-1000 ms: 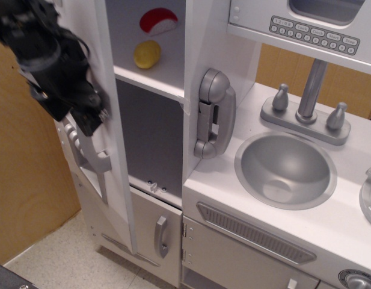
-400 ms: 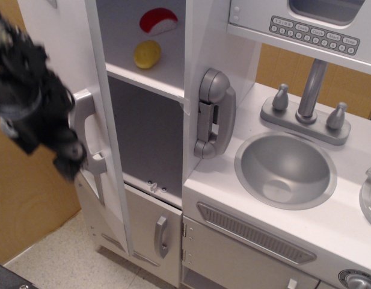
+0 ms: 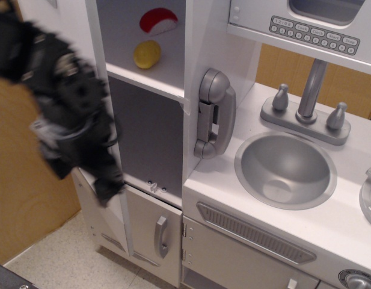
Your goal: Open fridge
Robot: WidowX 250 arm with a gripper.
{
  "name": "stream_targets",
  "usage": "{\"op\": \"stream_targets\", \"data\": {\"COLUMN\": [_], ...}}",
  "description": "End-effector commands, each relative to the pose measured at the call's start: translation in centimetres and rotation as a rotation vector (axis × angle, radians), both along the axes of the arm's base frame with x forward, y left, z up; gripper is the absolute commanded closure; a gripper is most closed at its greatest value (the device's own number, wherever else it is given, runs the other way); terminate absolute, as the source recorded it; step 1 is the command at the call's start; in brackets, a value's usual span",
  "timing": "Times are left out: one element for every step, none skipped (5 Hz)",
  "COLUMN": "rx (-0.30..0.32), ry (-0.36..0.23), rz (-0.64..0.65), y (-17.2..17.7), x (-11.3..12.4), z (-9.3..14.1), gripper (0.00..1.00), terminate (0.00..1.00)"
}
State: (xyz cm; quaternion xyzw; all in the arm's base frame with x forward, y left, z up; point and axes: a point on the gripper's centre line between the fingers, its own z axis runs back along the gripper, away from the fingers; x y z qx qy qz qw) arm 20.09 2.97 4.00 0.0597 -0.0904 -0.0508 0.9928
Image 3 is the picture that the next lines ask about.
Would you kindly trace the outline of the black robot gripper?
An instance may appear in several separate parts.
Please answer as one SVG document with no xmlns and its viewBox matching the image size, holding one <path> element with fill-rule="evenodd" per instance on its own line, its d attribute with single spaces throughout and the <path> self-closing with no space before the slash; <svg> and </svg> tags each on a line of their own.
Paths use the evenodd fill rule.
<svg viewBox="0 0 371 289">
<path fill-rule="evenodd" d="M 75 167 L 94 176 L 94 192 L 102 206 L 124 187 L 121 169 L 109 153 L 114 119 L 105 107 L 105 84 L 73 54 L 61 56 L 52 71 L 55 92 L 35 95 L 40 109 L 31 130 L 54 174 L 65 178 Z"/>
</svg>

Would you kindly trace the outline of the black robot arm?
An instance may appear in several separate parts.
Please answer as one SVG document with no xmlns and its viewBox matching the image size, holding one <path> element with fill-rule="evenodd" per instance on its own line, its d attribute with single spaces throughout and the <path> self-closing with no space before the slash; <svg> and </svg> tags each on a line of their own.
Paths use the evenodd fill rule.
<svg viewBox="0 0 371 289">
<path fill-rule="evenodd" d="M 59 178 L 80 167 L 94 177 L 98 203 L 124 188 L 109 148 L 116 143 L 105 107 L 105 83 L 53 33 L 22 22 L 13 10 L 0 12 L 0 77 L 29 88 L 40 109 L 31 128 L 39 150 Z"/>
</svg>

